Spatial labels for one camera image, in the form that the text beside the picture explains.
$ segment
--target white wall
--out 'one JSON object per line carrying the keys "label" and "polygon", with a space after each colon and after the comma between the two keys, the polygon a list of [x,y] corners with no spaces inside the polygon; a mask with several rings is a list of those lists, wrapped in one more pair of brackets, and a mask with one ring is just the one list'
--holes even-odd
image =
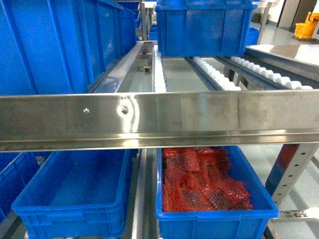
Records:
{"label": "white wall", "polygon": [[314,9],[314,12],[319,12],[319,2],[317,2],[317,5],[316,5],[316,7]]}
{"label": "white wall", "polygon": [[281,9],[283,8],[285,0],[276,0],[274,1],[272,7],[269,10],[269,21],[278,22]]}
{"label": "white wall", "polygon": [[298,8],[300,0],[287,0],[283,14],[281,16],[279,27],[290,28]]}

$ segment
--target red mesh bag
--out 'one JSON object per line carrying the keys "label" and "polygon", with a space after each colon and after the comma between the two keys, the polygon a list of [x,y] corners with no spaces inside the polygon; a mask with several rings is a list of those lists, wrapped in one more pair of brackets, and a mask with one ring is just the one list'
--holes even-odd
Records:
{"label": "red mesh bag", "polygon": [[200,190],[183,190],[181,206],[185,211],[213,211],[215,208]]}
{"label": "red mesh bag", "polygon": [[175,156],[171,156],[165,160],[166,169],[184,169],[183,158],[180,154],[176,154]]}
{"label": "red mesh bag", "polygon": [[187,178],[187,173],[179,168],[166,169],[164,171],[165,182],[169,180],[172,183],[186,184]]}
{"label": "red mesh bag", "polygon": [[187,173],[187,188],[190,190],[200,190],[205,187],[205,181],[203,174],[200,172],[188,172]]}
{"label": "red mesh bag", "polygon": [[183,151],[182,148],[165,148],[163,149],[163,157],[170,158],[180,154]]}
{"label": "red mesh bag", "polygon": [[249,198],[233,205],[230,210],[253,210],[254,207]]}
{"label": "red mesh bag", "polygon": [[164,184],[163,186],[163,211],[168,213],[168,212],[173,212],[174,207],[173,207],[173,198],[172,198],[172,188],[169,184]]}
{"label": "red mesh bag", "polygon": [[204,185],[209,185],[211,183],[211,179],[209,177],[208,165],[206,161],[198,162],[200,171],[202,173]]}
{"label": "red mesh bag", "polygon": [[223,183],[225,184],[224,190],[226,197],[234,204],[249,199],[250,194],[245,189],[243,182],[228,178],[227,180],[224,180]]}
{"label": "red mesh bag", "polygon": [[227,210],[232,203],[225,197],[225,193],[220,187],[207,187],[201,190],[206,198],[211,202],[216,210]]}
{"label": "red mesh bag", "polygon": [[188,149],[185,150],[182,154],[183,162],[184,162],[184,170],[185,171],[196,171],[200,172],[200,167],[197,161],[197,155],[194,150]]}
{"label": "red mesh bag", "polygon": [[211,182],[213,181],[222,181],[229,178],[228,170],[231,167],[231,163],[222,163],[222,164],[207,164],[208,176]]}

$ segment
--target metal shelf rack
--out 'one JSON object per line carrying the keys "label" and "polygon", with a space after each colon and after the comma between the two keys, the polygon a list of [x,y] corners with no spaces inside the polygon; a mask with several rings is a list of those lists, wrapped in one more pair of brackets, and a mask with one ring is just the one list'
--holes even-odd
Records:
{"label": "metal shelf rack", "polygon": [[[316,161],[319,90],[282,90],[281,85],[256,76],[230,58],[218,58],[227,76],[236,72],[240,79],[271,90],[165,93],[164,69],[155,44],[138,42],[92,94],[0,97],[0,151],[140,148],[128,237],[141,239],[145,217],[153,217],[156,223],[155,214],[145,214],[149,210],[145,197],[152,193],[147,177],[154,180],[156,175],[152,148],[283,143],[275,163],[281,166],[284,161],[283,174],[275,180],[272,171],[266,182],[280,205],[305,166]],[[132,66],[138,61],[152,61],[154,93],[125,93],[132,83]],[[221,90],[192,58],[186,61],[210,90]],[[291,215],[282,212],[278,220],[315,220],[305,212]],[[279,238],[271,223],[265,238]]]}

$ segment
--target gray floor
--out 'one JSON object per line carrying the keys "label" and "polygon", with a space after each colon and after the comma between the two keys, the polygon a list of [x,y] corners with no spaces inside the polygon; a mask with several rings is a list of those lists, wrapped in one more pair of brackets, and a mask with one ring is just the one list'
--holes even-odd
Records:
{"label": "gray floor", "polygon": [[[282,29],[267,25],[262,44],[308,44],[308,42],[300,42],[292,39],[293,34]],[[212,58],[205,60],[214,66],[217,70],[223,71],[223,65]],[[164,59],[163,68],[167,77],[168,91],[171,92],[203,92],[207,91],[204,84],[198,79],[189,65],[183,59]],[[140,67],[134,75],[130,92],[149,92],[151,88],[151,76],[145,75]],[[241,149],[252,164],[258,176],[265,182],[268,174],[274,164],[276,157],[281,149],[281,145],[247,145]],[[148,193],[146,200],[150,205],[145,212],[145,239],[155,238],[155,222],[154,212],[150,209],[154,208],[154,185],[152,186],[152,174],[148,176]],[[310,207],[319,207],[319,170],[311,162],[299,181],[291,191],[289,197],[282,205],[282,210],[306,209]],[[276,230],[282,239],[319,239],[318,223],[274,223]],[[13,239],[22,239],[25,233],[24,225],[21,225]]]}

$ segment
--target stainless steel rail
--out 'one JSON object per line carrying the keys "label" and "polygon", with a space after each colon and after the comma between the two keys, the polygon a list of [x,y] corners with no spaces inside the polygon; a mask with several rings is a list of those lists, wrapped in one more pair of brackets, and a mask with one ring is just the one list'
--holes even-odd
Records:
{"label": "stainless steel rail", "polygon": [[319,141],[319,91],[0,97],[0,151]]}

